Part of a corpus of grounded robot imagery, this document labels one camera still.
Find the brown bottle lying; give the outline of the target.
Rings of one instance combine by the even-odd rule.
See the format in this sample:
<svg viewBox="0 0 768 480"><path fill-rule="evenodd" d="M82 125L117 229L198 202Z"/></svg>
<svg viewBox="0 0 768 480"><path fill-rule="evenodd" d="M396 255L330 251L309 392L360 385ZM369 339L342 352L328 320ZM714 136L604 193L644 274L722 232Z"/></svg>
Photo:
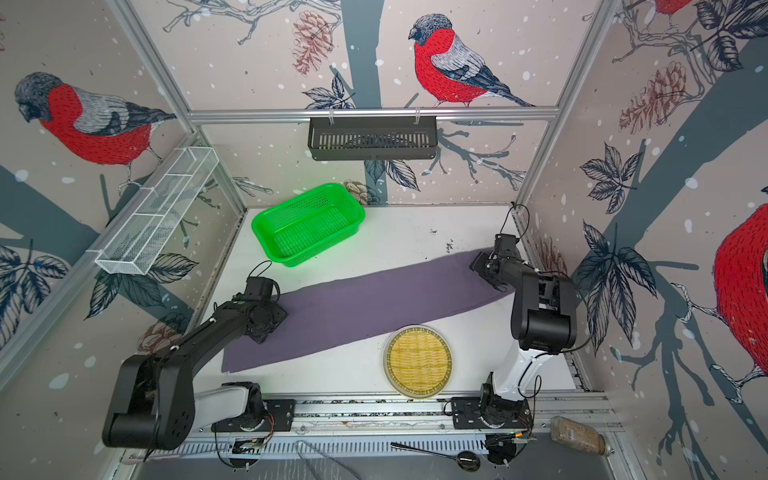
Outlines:
<svg viewBox="0 0 768 480"><path fill-rule="evenodd" d="M612 453L604 436L595 428L562 416L551 419L550 436L555 443L583 453L604 457Z"/></svg>

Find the black hanging wall basket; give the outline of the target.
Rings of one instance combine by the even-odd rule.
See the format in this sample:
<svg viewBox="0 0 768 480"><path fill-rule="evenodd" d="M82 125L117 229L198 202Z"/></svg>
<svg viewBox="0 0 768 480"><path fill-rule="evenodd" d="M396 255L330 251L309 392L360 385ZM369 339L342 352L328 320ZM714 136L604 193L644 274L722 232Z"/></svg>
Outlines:
<svg viewBox="0 0 768 480"><path fill-rule="evenodd" d="M435 117L349 117L310 121L308 150L315 161L433 159Z"/></svg>

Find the purple trousers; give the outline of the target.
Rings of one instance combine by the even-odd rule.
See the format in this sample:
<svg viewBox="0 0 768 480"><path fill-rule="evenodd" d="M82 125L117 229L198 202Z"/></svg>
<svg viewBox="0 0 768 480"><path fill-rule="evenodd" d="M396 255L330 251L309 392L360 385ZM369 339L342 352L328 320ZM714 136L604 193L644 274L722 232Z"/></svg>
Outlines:
<svg viewBox="0 0 768 480"><path fill-rule="evenodd" d="M287 318L262 344L242 337L224 350L221 371L241 372L459 315L514 292L470 269L478 251L334 280L288 292Z"/></svg>

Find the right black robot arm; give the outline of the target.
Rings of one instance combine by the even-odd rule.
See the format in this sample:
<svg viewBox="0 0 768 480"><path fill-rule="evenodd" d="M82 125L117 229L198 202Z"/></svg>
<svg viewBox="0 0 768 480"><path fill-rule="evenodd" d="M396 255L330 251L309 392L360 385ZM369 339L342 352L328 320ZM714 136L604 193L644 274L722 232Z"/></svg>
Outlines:
<svg viewBox="0 0 768 480"><path fill-rule="evenodd" d="M574 283L567 276L539 271L515 255L481 252L471 269L495 288L514 293L514 343L502 366L482 385L479 417L491 428L514 422L528 427L533 420L530 402L543 384L539 370L576 342Z"/></svg>

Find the black spoon tool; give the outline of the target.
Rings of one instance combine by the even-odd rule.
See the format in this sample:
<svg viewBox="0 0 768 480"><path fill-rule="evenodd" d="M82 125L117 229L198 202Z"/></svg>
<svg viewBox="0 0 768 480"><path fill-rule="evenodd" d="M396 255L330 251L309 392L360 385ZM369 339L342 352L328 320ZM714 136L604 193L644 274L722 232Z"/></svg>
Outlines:
<svg viewBox="0 0 768 480"><path fill-rule="evenodd" d="M391 442L390 447L400 451L426 454L426 455L431 455L435 457L449 459L454 461L463 471L466 471L466 472L474 473L474 472L477 472L481 467L480 457L476 453L467 451L467 450L463 450L458 452L457 454L452 455L447 453L430 451L430 450L426 450L426 449L418 448L414 446L409 446L409 445L398 443L398 442Z"/></svg>

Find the aluminium mounting rail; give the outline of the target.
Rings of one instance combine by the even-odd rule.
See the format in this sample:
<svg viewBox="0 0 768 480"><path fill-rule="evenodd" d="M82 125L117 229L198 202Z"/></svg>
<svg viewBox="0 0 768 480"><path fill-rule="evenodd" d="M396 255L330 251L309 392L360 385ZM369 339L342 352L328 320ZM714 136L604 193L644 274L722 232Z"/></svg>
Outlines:
<svg viewBox="0 0 768 480"><path fill-rule="evenodd" d="M414 400L376 395L299 395L293 402L270 400L273 419L255 431L233 423L219 432L196 427L174 450L149 455L160 459L222 459L242 468L249 461L299 457L364 457L393 453L393 443L441 453L485 453L486 439L507 435L515 443L544 440L556 417L571 419L608 436L623 427L599 393L544 391L532 400L527 419L492 428L479 403L459 393Z"/></svg>

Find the round yellow woven tray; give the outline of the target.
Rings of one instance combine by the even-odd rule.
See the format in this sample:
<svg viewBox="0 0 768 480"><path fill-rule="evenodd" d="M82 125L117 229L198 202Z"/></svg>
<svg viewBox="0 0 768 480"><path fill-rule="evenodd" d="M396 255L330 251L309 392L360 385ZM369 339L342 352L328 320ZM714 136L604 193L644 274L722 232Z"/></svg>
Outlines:
<svg viewBox="0 0 768 480"><path fill-rule="evenodd" d="M401 395L426 399L439 394L453 372L453 357L436 330L414 325L394 332L383 350L387 380Z"/></svg>

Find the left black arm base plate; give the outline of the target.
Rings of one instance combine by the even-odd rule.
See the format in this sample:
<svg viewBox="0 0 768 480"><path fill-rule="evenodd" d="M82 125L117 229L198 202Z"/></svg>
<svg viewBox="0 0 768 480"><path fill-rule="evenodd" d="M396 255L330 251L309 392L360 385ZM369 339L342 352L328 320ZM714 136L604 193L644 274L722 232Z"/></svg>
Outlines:
<svg viewBox="0 0 768 480"><path fill-rule="evenodd" d="M296 401L293 399L267 399L254 411L221 420L212 425L217 433L282 433L292 427Z"/></svg>

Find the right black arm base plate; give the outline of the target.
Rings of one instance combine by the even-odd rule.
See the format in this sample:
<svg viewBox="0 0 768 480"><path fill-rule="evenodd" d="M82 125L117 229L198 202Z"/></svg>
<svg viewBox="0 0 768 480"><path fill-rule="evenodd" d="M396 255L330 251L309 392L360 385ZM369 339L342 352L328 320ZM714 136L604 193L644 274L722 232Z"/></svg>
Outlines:
<svg viewBox="0 0 768 480"><path fill-rule="evenodd" d="M532 410L526 400L494 397L484 403L480 397L453 397L449 404L456 430L527 430L533 423Z"/></svg>

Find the horizontal aluminium frame bar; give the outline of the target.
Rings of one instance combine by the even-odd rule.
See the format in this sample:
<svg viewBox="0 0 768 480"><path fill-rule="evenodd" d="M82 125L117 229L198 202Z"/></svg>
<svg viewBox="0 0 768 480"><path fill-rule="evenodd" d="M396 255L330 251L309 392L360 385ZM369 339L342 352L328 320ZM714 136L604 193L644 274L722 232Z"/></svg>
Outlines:
<svg viewBox="0 0 768 480"><path fill-rule="evenodd" d="M393 109L308 109L308 110L192 110L187 113L194 125L303 123L312 118L435 117L449 120L534 120L553 121L561 111L557 107L462 107L462 108L393 108Z"/></svg>

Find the green plastic basket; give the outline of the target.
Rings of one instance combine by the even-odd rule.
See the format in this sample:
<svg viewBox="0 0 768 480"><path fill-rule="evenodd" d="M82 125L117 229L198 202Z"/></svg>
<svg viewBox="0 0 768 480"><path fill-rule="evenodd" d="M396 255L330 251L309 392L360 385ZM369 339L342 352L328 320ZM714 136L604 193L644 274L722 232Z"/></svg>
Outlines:
<svg viewBox="0 0 768 480"><path fill-rule="evenodd" d="M364 208L337 183L327 183L255 216L251 229L266 257L296 267L355 235Z"/></svg>

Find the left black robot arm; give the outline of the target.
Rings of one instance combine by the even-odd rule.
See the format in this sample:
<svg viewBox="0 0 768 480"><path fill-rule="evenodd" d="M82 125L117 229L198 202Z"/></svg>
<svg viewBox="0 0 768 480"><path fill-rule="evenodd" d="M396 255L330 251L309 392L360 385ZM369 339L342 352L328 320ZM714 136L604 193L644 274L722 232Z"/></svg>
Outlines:
<svg viewBox="0 0 768 480"><path fill-rule="evenodd" d="M226 384L205 399L194 393L193 380L228 344L242 336L260 344L287 317L275 302L231 300L179 344L129 357L120 366L108 407L104 445L174 450L202 426L237 418L259 425L269 413L258 384Z"/></svg>

